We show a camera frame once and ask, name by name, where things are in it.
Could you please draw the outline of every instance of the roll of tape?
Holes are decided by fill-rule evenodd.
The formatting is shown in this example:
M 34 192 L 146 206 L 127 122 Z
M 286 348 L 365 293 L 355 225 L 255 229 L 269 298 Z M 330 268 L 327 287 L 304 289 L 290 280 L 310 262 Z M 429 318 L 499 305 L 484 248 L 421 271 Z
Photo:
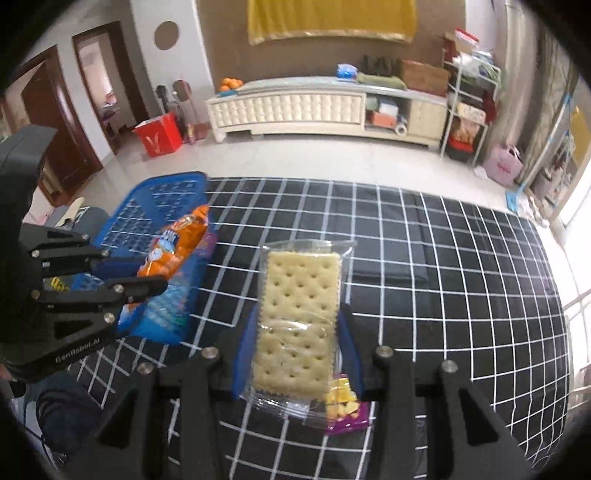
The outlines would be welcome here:
M 404 124 L 398 124 L 398 125 L 396 125 L 396 128 L 394 129 L 394 131 L 396 132 L 397 135 L 404 137 L 408 133 L 408 128 Z

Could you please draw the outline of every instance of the brown wall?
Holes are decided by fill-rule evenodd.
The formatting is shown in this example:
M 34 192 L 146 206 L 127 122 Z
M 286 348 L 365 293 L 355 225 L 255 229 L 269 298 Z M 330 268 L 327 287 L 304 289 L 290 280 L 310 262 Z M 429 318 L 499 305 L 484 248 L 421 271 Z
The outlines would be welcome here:
M 418 31 L 410 45 L 365 38 L 293 38 L 248 43 L 248 0 L 196 0 L 213 83 L 334 75 L 338 63 L 361 67 L 363 55 L 439 65 L 441 36 L 466 24 L 464 0 L 416 0 Z

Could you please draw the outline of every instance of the red bin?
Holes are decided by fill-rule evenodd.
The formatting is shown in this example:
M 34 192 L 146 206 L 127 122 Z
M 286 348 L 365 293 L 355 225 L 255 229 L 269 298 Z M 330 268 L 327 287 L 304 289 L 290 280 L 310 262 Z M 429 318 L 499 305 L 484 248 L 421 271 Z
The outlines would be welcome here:
M 172 113 L 141 122 L 134 133 L 140 137 L 150 157 L 176 152 L 183 145 Z

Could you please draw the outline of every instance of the black grid tablecloth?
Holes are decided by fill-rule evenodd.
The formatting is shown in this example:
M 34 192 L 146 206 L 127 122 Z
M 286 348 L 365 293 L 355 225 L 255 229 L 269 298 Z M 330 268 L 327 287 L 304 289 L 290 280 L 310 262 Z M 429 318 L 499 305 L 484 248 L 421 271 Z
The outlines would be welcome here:
M 419 365 L 450 358 L 489 398 L 526 457 L 543 466 L 561 436 L 569 391 L 560 299 L 535 226 L 484 207 L 398 189 L 331 181 L 212 179 L 220 238 L 180 346 L 127 338 L 72 365 L 105 407 L 139 362 L 184 362 L 244 320 L 256 302 L 259 247 L 294 238 L 355 239 L 343 294 L 381 342 Z M 230 479 L 359 479 L 372 429 L 326 437 L 245 404 L 219 404 Z M 416 478 L 426 476 L 417 406 Z M 178 465 L 178 401 L 169 458 Z

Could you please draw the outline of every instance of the orange snack bag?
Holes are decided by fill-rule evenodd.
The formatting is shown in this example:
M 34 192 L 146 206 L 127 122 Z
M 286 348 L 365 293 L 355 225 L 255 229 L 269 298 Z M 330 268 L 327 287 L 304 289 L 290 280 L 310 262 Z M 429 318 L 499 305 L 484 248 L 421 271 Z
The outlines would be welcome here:
M 209 206 L 201 205 L 168 226 L 154 242 L 138 277 L 161 275 L 170 280 L 207 231 L 208 212 Z

